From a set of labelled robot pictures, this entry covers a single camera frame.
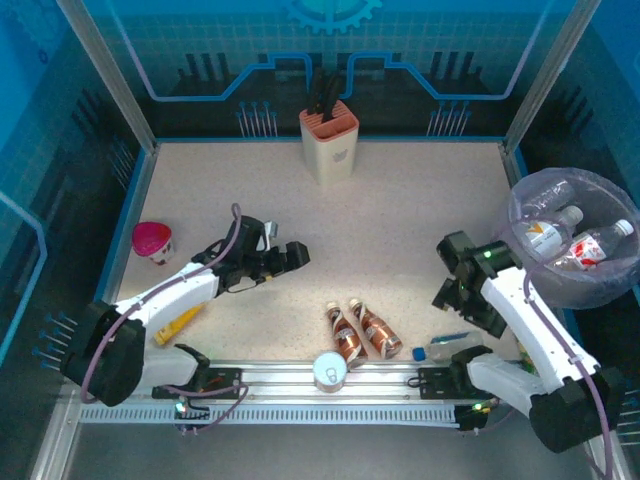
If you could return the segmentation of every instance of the cable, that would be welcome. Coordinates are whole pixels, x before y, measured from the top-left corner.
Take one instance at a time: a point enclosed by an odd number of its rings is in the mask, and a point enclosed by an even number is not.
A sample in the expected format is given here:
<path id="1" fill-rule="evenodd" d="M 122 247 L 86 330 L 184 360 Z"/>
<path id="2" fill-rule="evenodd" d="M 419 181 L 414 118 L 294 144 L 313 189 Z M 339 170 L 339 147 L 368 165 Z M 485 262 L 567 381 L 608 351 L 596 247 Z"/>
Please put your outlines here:
<path id="1" fill-rule="evenodd" d="M 209 412 L 207 407 L 196 407 L 193 403 L 191 403 L 191 398 L 187 397 L 187 406 L 191 410 L 195 410 L 196 412 Z"/>
<path id="2" fill-rule="evenodd" d="M 140 299 L 139 302 L 137 302 L 136 304 L 132 305 L 126 312 L 124 312 L 122 315 L 120 315 L 120 317 L 115 321 L 115 323 L 111 326 L 111 328 L 107 331 L 107 333 L 105 333 L 104 337 L 102 337 L 102 340 L 100 341 L 100 343 L 98 344 L 98 347 L 96 348 L 96 351 L 93 354 L 93 357 L 91 357 L 91 361 L 89 362 L 89 366 L 87 367 L 87 372 L 84 375 L 84 379 L 82 380 L 82 388 L 80 389 L 80 399 L 82 400 L 83 403 L 95 403 L 97 402 L 97 398 L 89 398 L 89 383 L 91 382 L 91 378 L 93 377 L 93 374 L 96 370 L 96 366 L 98 365 L 98 361 L 100 360 L 100 357 L 102 356 L 102 352 L 104 352 L 104 349 L 106 348 L 106 346 L 109 344 L 109 340 L 111 340 L 111 338 L 116 334 L 116 332 L 118 331 L 118 329 L 122 326 L 122 324 L 131 316 L 133 315 L 133 313 L 135 313 L 137 310 L 140 310 L 142 308 L 142 305 L 144 305 L 145 303 L 147 303 L 149 300 L 151 300 L 152 298 L 154 298 L 156 295 L 158 295 L 159 293 L 165 291 L 166 289 L 180 283 L 183 281 L 186 281 L 190 278 L 195 277 L 196 275 L 199 275 L 200 273 L 202 273 L 203 271 L 213 267 L 214 265 L 216 265 L 217 263 L 220 263 L 224 257 L 227 256 L 227 254 L 231 251 L 231 248 L 233 248 L 233 245 L 235 244 L 237 238 L 238 238 L 238 234 L 240 233 L 240 225 L 242 223 L 242 210 L 240 209 L 240 205 L 238 205 L 237 203 L 234 203 L 233 205 L 231 205 L 231 213 L 233 214 L 233 217 L 235 218 L 235 228 L 233 230 L 233 235 L 231 236 L 231 239 L 229 241 L 229 243 L 227 244 L 227 246 L 222 250 L 222 252 L 220 252 L 220 254 L 218 254 L 211 262 L 209 262 L 208 264 L 188 273 L 187 275 L 185 275 L 184 277 L 176 277 L 173 280 L 169 280 L 166 283 L 163 283 L 162 285 L 159 285 L 158 287 L 154 288 L 153 290 L 151 290 L 148 294 L 146 294 L 144 297 L 142 297 L 142 299 Z"/>
<path id="3" fill-rule="evenodd" d="M 559 228 L 565 230 L 567 234 L 567 238 L 571 238 L 571 232 L 569 231 L 569 228 L 566 225 L 560 223 Z M 525 299 L 528 302 L 528 304 L 531 305 L 531 309 L 536 313 L 536 315 L 538 315 L 538 318 L 540 318 L 540 321 L 549 330 L 549 332 L 551 332 L 553 337 L 560 344 L 560 346 L 565 351 L 565 353 L 569 356 L 569 358 L 575 359 L 577 358 L 577 355 L 571 348 L 571 345 L 569 345 L 569 343 L 564 339 L 564 337 L 560 334 L 560 332 L 553 326 L 551 321 L 547 318 L 544 312 L 536 304 L 535 299 L 531 296 L 531 285 L 532 285 L 531 277 L 533 275 L 533 272 L 537 268 L 544 267 L 546 264 L 551 263 L 557 260 L 558 258 L 564 256 L 570 250 L 570 248 L 571 248 L 571 244 L 563 245 L 562 251 L 554 255 L 553 258 L 546 259 L 546 260 L 542 259 L 539 262 L 536 259 L 534 259 L 534 261 L 536 261 L 537 264 L 533 268 L 528 270 L 527 273 L 525 274 L 522 288 L 524 291 Z M 589 375 L 589 372 L 587 372 L 587 369 L 585 368 L 582 361 L 577 359 L 575 360 L 574 365 L 580 372 L 580 375 L 582 375 L 582 378 L 584 379 L 587 385 L 587 388 L 589 389 L 589 393 L 591 393 L 591 396 L 593 397 L 593 401 L 596 405 L 596 411 L 598 412 L 600 427 L 602 429 L 602 438 L 604 441 L 605 471 L 603 472 L 600 469 L 600 467 L 598 467 L 598 465 L 596 464 L 596 461 L 588 454 L 586 454 L 587 462 L 599 477 L 601 477 L 604 480 L 611 480 L 613 478 L 613 446 L 612 446 L 612 440 L 611 440 L 611 432 L 609 430 L 609 421 L 607 420 L 606 409 L 604 407 L 604 403 L 602 402 L 602 397 L 600 397 L 600 392 L 598 392 L 598 388 L 596 387 L 596 384 L 591 378 L 591 375 Z"/>
<path id="4" fill-rule="evenodd" d="M 182 395 L 184 397 L 192 397 L 192 398 L 215 397 L 217 395 L 222 395 L 223 393 L 235 392 L 237 390 L 243 389 L 242 393 L 238 397 L 238 400 L 236 400 L 235 403 L 233 405 L 231 405 L 226 412 L 224 412 L 222 415 L 220 415 L 218 418 L 216 418 L 213 422 L 211 422 L 210 424 L 205 425 L 203 427 L 194 427 L 191 430 L 186 430 L 186 431 L 192 432 L 193 434 L 196 434 L 196 433 L 199 433 L 199 432 L 203 432 L 205 430 L 208 430 L 208 429 L 218 425 L 225 418 L 227 418 L 229 415 L 231 415 L 236 408 L 238 408 L 240 403 L 242 403 L 242 401 L 247 397 L 247 393 L 249 393 L 249 386 L 247 384 L 245 384 L 245 383 L 239 383 L 238 385 L 234 385 L 232 387 L 221 388 L 220 390 L 214 390 L 212 392 L 189 392 L 187 390 L 182 390 L 180 388 L 172 387 L 171 385 L 165 385 L 162 388 L 164 388 L 165 390 L 168 390 L 171 393 L 176 393 L 176 394 Z"/>

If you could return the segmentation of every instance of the white tabletop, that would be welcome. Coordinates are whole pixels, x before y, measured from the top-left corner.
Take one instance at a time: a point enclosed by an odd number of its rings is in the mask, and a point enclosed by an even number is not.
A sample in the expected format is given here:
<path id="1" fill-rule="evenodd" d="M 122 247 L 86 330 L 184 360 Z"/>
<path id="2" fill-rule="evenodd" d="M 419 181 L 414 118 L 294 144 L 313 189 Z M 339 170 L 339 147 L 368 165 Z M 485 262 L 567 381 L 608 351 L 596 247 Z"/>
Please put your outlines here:
<path id="1" fill-rule="evenodd" d="M 448 273 L 435 248 L 457 230 L 487 242 L 508 191 L 496 144 L 361 142 L 352 178 L 325 189 L 306 170 L 300 143 L 163 144 L 141 221 L 169 225 L 176 255 L 158 267 L 131 252 L 118 299 L 225 236 L 238 202 L 243 214 L 279 224 L 277 245 L 306 244 L 311 262 L 213 300 L 178 342 L 213 359 L 312 360 L 333 348 L 324 305 L 346 309 L 357 296 L 404 342 L 396 359 L 408 360 L 433 336 L 474 329 L 431 306 Z M 485 341 L 519 358 L 508 329 Z"/>

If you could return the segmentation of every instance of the glass panel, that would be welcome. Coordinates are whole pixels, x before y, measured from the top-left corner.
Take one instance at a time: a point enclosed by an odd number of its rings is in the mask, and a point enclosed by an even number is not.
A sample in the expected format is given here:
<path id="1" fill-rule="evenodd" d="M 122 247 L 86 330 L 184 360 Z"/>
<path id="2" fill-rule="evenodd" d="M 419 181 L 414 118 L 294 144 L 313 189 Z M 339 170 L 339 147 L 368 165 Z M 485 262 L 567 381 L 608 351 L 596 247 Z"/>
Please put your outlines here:
<path id="1" fill-rule="evenodd" d="M 319 65 L 361 134 L 503 135 L 573 3 L 88 5 L 158 136 L 253 138 L 299 134 Z"/>
<path id="2" fill-rule="evenodd" d="M 47 315 L 93 299 L 139 146 L 55 2 L 2 5 L 0 191 L 34 217 L 47 249 L 38 273 L 34 229 L 0 201 L 0 465 L 26 478 L 62 380 L 37 353 L 55 357 L 59 344 L 40 332 L 64 341 Z"/>
<path id="3" fill-rule="evenodd" d="M 603 2 L 520 146 L 530 172 L 578 167 L 640 200 L 640 9 L 631 0 Z M 620 441 L 640 467 L 640 308 L 629 292 L 601 308 L 576 311 L 584 345 L 628 379 Z"/>

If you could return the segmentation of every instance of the blue trim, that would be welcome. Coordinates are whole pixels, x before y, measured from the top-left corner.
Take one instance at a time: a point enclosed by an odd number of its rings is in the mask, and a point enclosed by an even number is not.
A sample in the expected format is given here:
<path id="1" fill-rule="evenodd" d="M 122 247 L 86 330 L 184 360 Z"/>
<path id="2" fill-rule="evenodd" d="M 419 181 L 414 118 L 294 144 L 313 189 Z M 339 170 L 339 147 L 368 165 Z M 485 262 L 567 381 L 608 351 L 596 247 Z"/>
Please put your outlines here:
<path id="1" fill-rule="evenodd" d="M 393 61 L 393 52 L 390 51 L 363 51 L 352 53 L 349 56 L 349 60 L 347 61 L 347 82 L 346 82 L 346 90 L 343 94 L 340 95 L 340 98 L 347 99 L 353 95 L 354 90 L 354 82 L 355 82 L 355 62 L 361 58 L 379 58 L 384 60 L 384 68 L 392 69 L 392 70 L 406 70 L 409 74 L 411 74 L 416 81 L 424 88 L 434 99 L 436 100 L 475 100 L 475 101 L 501 101 L 508 98 L 520 77 L 522 69 L 524 68 L 527 59 L 533 49 L 536 40 L 538 39 L 538 35 L 542 29 L 542 26 L 545 24 L 549 13 L 553 7 L 553 4 L 556 0 L 549 0 L 544 10 L 540 14 L 538 18 L 538 22 L 531 33 L 531 37 L 529 37 L 529 41 L 527 42 L 526 47 L 522 52 L 522 56 L 516 65 L 516 68 L 509 80 L 509 84 L 507 85 L 506 90 L 502 94 L 445 94 L 438 93 L 436 89 L 429 83 L 429 81 L 424 78 L 424 76 L 418 71 L 418 69 L 412 63 L 408 62 L 395 62 Z M 136 69 L 138 70 L 138 74 L 140 75 L 140 79 L 144 84 L 147 93 L 149 96 L 155 100 L 156 102 L 221 102 L 229 98 L 229 96 L 244 82 L 249 75 L 251 75 L 256 70 L 275 70 L 275 60 L 278 58 L 281 59 L 300 59 L 305 62 L 305 71 L 307 77 L 307 89 L 311 84 L 311 76 L 312 76 L 312 61 L 311 57 L 303 52 L 287 52 L 287 53 L 270 53 L 267 54 L 267 63 L 253 63 L 249 64 L 238 77 L 231 82 L 231 84 L 225 89 L 224 92 L 220 95 L 181 95 L 181 96 L 161 96 L 158 95 L 153 86 L 151 85 L 151 81 L 147 76 L 147 73 L 142 66 L 142 62 L 138 57 L 138 54 L 127 35 L 127 32 L 120 20 L 120 17 L 116 14 L 115 8 L 110 0 L 107 0 L 107 5 L 109 10 L 111 11 L 111 15 L 113 17 L 113 21 L 116 24 L 116 28 L 118 29 L 120 35 L 122 36 L 122 40 L 129 52 L 129 56 L 131 57 L 133 63 L 135 64 Z"/>
<path id="2" fill-rule="evenodd" d="M 294 143 L 302 137 L 158 137 L 158 143 Z"/>
<path id="3" fill-rule="evenodd" d="M 115 231 L 113 232 L 111 245 L 109 246 L 109 252 L 107 253 L 107 258 L 105 259 L 104 266 L 102 267 L 102 274 L 100 275 L 100 281 L 98 282 L 98 286 L 96 287 L 96 293 L 93 297 L 94 301 L 102 300 L 106 293 L 107 284 L 109 283 L 109 278 L 111 277 L 111 271 L 113 270 L 113 265 L 115 263 L 116 255 L 118 253 L 118 247 L 120 246 L 120 239 L 122 238 L 124 227 L 127 223 L 127 218 L 131 210 L 131 205 L 136 195 L 136 187 L 138 186 L 138 182 L 140 181 L 140 175 L 144 168 L 145 156 L 146 156 L 146 152 L 144 151 L 144 149 L 141 148 L 140 153 L 138 154 L 138 159 L 136 161 L 136 166 L 133 169 L 133 175 L 131 175 L 131 181 L 129 182 L 129 189 L 127 190 L 127 195 L 124 199 L 124 203 L 122 204 L 122 209 L 120 210 L 118 223 L 116 225 Z"/>
<path id="4" fill-rule="evenodd" d="M 581 347 L 584 347 L 584 341 L 582 340 L 582 335 L 580 335 L 580 329 L 578 328 L 578 322 L 573 310 L 563 308 L 562 313 L 564 315 L 564 326 L 567 332 L 569 332 L 569 335 L 571 335 Z"/>
<path id="5" fill-rule="evenodd" d="M 18 215 L 22 220 L 33 228 L 36 232 L 36 236 L 38 237 L 38 248 L 40 249 L 40 255 L 38 256 L 38 261 L 36 262 L 36 266 L 31 272 L 31 277 L 29 277 L 29 283 L 27 283 L 27 287 L 22 294 L 22 298 L 20 299 L 20 303 L 16 308 L 16 311 L 13 314 L 13 318 L 11 319 L 11 323 L 9 324 L 9 328 L 7 329 L 7 333 L 2 340 L 2 344 L 0 344 L 0 367 L 4 363 L 5 358 L 7 357 L 7 353 L 9 352 L 9 347 L 13 342 L 13 338 L 18 331 L 18 327 L 20 326 L 20 322 L 22 322 L 22 317 L 24 315 L 25 310 L 27 309 L 27 305 L 29 300 L 31 300 L 31 295 L 33 295 L 33 290 L 36 288 L 36 284 L 38 283 L 38 279 L 40 278 L 40 274 L 42 273 L 42 269 L 44 268 L 44 264 L 47 261 L 47 243 L 45 241 L 44 228 L 42 227 L 42 222 L 31 212 L 28 212 L 16 202 L 14 202 L 11 198 L 9 198 L 4 192 L 0 191 L 0 202 L 4 203 L 7 207 L 9 207 L 16 215 Z"/>
<path id="6" fill-rule="evenodd" d="M 529 169 L 527 168 L 527 163 L 524 161 L 524 156 L 522 155 L 522 151 L 520 150 L 520 145 L 516 147 L 514 152 L 516 157 L 516 165 L 518 170 L 520 171 L 520 178 L 526 177 L 529 175 Z"/>
<path id="7" fill-rule="evenodd" d="M 500 143 L 504 137 L 425 137 L 360 135 L 360 142 L 425 142 L 425 143 Z M 268 138 L 238 138 L 238 137 L 159 137 L 158 143 L 295 143 L 302 141 L 302 137 L 268 137 Z"/>

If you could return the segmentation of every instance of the white plastic bottle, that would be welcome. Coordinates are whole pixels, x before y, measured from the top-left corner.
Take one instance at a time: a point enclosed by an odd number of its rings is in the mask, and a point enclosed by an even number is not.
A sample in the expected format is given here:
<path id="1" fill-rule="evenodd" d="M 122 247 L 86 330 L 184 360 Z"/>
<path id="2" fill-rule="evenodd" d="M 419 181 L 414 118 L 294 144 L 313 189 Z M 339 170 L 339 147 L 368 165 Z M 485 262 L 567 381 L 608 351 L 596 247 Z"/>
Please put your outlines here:
<path id="1" fill-rule="evenodd" d="M 522 224 L 520 227 L 522 241 L 528 242 L 542 258 L 552 259 L 554 255 L 558 255 L 562 251 L 563 241 L 568 241 L 573 236 L 576 225 L 582 221 L 583 217 L 582 210 L 570 205 L 559 212 L 548 215 L 551 222 L 539 220 Z M 554 225 L 554 222 L 568 228 L 569 238 L 566 237 L 566 232 Z"/>
<path id="2" fill-rule="evenodd" d="M 474 330 L 471 332 L 433 337 L 431 343 L 425 348 L 425 351 L 427 352 L 427 360 L 448 362 L 456 353 L 483 344 L 482 333 Z"/>
<path id="3" fill-rule="evenodd" d="M 633 225 L 618 220 L 610 227 L 592 228 L 578 235 L 566 255 L 553 263 L 563 270 L 584 271 L 609 258 L 625 237 L 633 233 Z"/>

